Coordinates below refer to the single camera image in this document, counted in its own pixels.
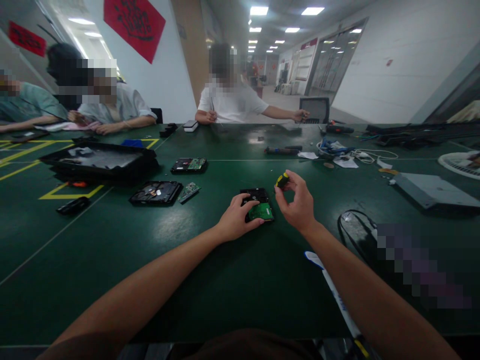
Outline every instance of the black chair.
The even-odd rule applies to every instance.
[[[156,123],[157,124],[163,124],[164,123],[164,117],[162,116],[162,109],[159,107],[151,107],[150,108],[151,112],[156,115]]]
[[[300,109],[310,112],[308,124],[327,124],[330,118],[330,99],[328,97],[301,97]]]

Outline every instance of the red banner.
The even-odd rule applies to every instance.
[[[150,64],[165,27],[165,19],[148,0],[105,0],[103,20]]]
[[[27,49],[28,51],[37,54],[42,58],[45,56],[45,48],[47,47],[47,42],[45,39],[38,36],[34,32],[17,25],[13,21],[10,21],[8,37],[15,45]]]

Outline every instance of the hand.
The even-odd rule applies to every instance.
[[[300,109],[300,110],[297,110],[293,113],[293,116],[291,117],[291,119],[293,121],[295,121],[296,123],[300,123],[300,122],[304,122],[309,117],[310,117],[310,112],[309,111]]]
[[[260,201],[248,201],[242,206],[244,199],[248,198],[250,194],[242,193],[234,196],[231,200],[230,206],[222,215],[220,221],[215,225],[214,229],[218,235],[224,240],[233,241],[241,237],[243,234],[258,228],[265,220],[256,218],[250,222],[245,222],[245,216],[251,208],[260,204]]]
[[[118,133],[125,129],[124,122],[116,122],[113,124],[103,124],[95,129],[95,132],[99,135],[107,135],[112,133]]]
[[[215,120],[217,120],[217,112],[209,110],[198,122],[202,125],[210,125],[213,124]]]
[[[275,186],[275,198],[280,211],[290,225],[303,233],[318,224],[314,217],[314,198],[307,188],[307,183],[293,171],[285,171],[290,181],[283,187],[285,191],[295,192],[293,202],[287,203],[283,191]]]
[[[79,126],[87,126],[87,120],[85,119],[85,116],[75,110],[70,110],[68,112],[68,120],[70,120],[72,123],[75,123]]]

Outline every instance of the white shirt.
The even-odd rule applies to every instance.
[[[226,89],[211,82],[201,92],[198,110],[215,111],[222,123],[244,123],[249,113],[258,115],[268,107],[248,85],[239,82]]]
[[[118,111],[117,114],[119,116],[115,111],[113,111],[113,116],[107,105],[98,103],[98,96],[90,95],[88,98],[89,102],[83,103],[78,108],[78,112],[91,122],[99,121],[102,124],[114,124],[141,116],[151,116],[155,120],[157,119],[157,116],[145,104],[140,93],[122,82],[116,84],[116,107],[114,109]]]

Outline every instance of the green workbench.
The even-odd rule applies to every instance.
[[[418,247],[429,249],[429,257],[437,261],[438,271],[454,274],[455,283],[463,285],[473,306],[478,305],[480,283],[472,275],[478,272],[480,258],[478,217],[422,210],[389,186],[376,164],[329,169],[322,160],[264,153],[266,146],[303,145],[304,151],[314,151],[320,139],[317,125],[215,124],[194,133],[180,128],[168,139],[159,139],[159,128],[115,134],[102,141],[120,144],[124,139],[143,139],[161,165],[145,180],[201,186],[200,193],[183,205],[133,207],[128,198],[136,187],[63,187],[37,159],[71,145],[69,139],[83,135],[80,132],[54,133],[18,146],[6,142],[7,135],[0,136],[4,159],[0,162],[0,346],[51,344],[108,289],[215,225],[240,189],[259,187],[270,191],[275,221],[218,247],[135,341],[200,342],[239,328],[261,328],[295,339],[348,336],[320,269],[304,256],[310,246],[285,221],[274,199],[275,181],[285,169],[306,180],[315,199],[315,217],[335,236],[337,218],[348,209],[364,211],[378,224],[409,225]],[[356,128],[363,130],[365,125]],[[330,138],[345,146],[382,149],[354,137],[360,134]],[[439,175],[480,198],[478,181],[437,163],[440,155],[464,152],[464,147],[446,142],[417,151],[388,150],[399,155],[386,161],[394,169]],[[205,157],[208,168],[203,174],[172,175],[170,168],[181,157]],[[56,213],[69,201],[66,198],[81,194],[91,196],[86,211],[73,217]],[[427,311],[421,297],[411,296],[401,285],[399,293],[443,335],[480,332],[478,311]]]

